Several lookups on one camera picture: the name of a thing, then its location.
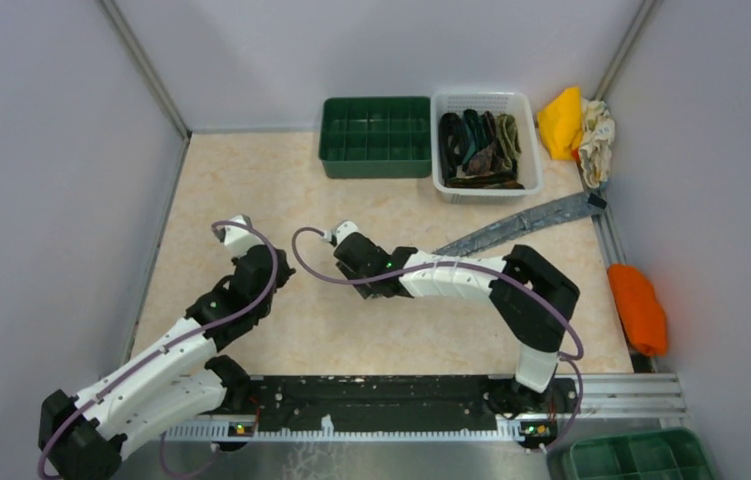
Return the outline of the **grey floral tie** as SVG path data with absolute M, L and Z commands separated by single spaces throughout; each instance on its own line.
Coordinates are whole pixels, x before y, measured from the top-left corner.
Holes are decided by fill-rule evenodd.
M 470 256 L 536 231 L 599 216 L 608 203 L 594 192 L 581 192 L 546 202 L 497 220 L 434 251 L 435 255 Z

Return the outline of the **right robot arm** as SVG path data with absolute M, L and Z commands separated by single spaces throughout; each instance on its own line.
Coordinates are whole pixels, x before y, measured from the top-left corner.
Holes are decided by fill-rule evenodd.
M 448 297 L 492 305 L 521 343 L 514 374 L 516 403 L 527 412 L 550 403 L 551 379 L 580 289 L 536 250 L 516 245 L 507 255 L 482 259 L 405 246 L 387 252 L 359 232 L 335 234 L 331 245 L 336 266 L 349 281 L 397 274 L 356 285 L 365 298 Z

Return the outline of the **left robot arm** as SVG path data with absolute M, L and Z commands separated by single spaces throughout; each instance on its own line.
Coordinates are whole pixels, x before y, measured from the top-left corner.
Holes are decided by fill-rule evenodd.
M 285 251 L 250 247 L 234 271 L 201 295 L 137 357 L 69 395 L 42 403 L 37 469 L 54 479 L 109 479 L 145 443 L 199 414 L 256 411 L 245 369 L 223 349 L 267 317 L 274 293 L 294 274 Z

